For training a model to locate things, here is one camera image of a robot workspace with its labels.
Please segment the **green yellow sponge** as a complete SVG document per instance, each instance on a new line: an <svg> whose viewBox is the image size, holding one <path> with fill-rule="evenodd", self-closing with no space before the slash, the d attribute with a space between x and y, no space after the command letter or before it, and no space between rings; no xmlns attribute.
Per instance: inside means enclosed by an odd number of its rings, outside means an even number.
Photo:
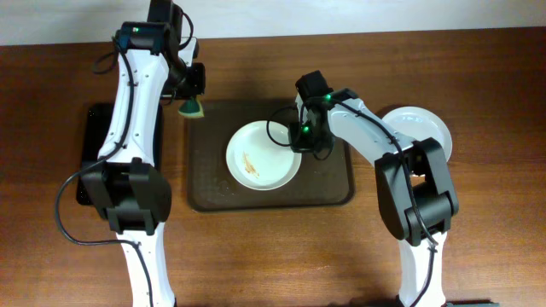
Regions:
<svg viewBox="0 0 546 307"><path fill-rule="evenodd" d="M197 97L191 97L179 108L178 113L187 119L199 119L204 117L203 107Z"/></svg>

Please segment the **white plate top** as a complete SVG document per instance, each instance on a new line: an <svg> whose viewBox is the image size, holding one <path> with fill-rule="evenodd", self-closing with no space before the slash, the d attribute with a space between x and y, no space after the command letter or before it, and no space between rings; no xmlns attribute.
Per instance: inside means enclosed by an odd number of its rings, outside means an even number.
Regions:
<svg viewBox="0 0 546 307"><path fill-rule="evenodd" d="M242 186L257 191L280 188L298 173L302 154L274 143L288 142L288 128L259 120L242 126L230 139L225 161L231 176Z"/></svg>

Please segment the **white plate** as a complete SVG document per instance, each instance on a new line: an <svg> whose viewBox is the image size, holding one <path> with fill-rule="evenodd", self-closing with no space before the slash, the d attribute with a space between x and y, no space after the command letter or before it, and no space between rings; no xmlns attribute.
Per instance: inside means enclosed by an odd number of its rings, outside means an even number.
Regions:
<svg viewBox="0 0 546 307"><path fill-rule="evenodd" d="M431 111L421 107L398 107L382 120L417 141L434 138L442 146L446 160L450 159L453 147L451 133L444 121Z"/></svg>
<svg viewBox="0 0 546 307"><path fill-rule="evenodd" d="M231 176L242 186L257 191L280 188L298 173L302 154L274 143L288 142L288 128L259 120L242 126L230 139L225 161Z"/></svg>

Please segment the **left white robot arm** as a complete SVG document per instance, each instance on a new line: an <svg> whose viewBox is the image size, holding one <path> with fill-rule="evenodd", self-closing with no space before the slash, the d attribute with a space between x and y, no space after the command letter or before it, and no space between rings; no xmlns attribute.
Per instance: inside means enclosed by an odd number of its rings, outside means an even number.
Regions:
<svg viewBox="0 0 546 307"><path fill-rule="evenodd" d="M171 187L156 168L154 139L167 60L145 49L118 56L113 117L97 161L80 172L86 191L122 246L135 306L174 306L164 229Z"/></svg>

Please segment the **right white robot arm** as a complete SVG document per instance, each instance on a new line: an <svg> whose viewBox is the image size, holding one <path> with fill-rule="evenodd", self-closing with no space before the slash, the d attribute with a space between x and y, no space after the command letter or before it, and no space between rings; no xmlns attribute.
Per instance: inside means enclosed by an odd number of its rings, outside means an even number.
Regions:
<svg viewBox="0 0 546 307"><path fill-rule="evenodd" d="M440 143L395 130L348 89L301 91L295 106L293 151L318 154L339 138L374 167L380 217L400 250L398 305L445 306L442 256L459 202Z"/></svg>

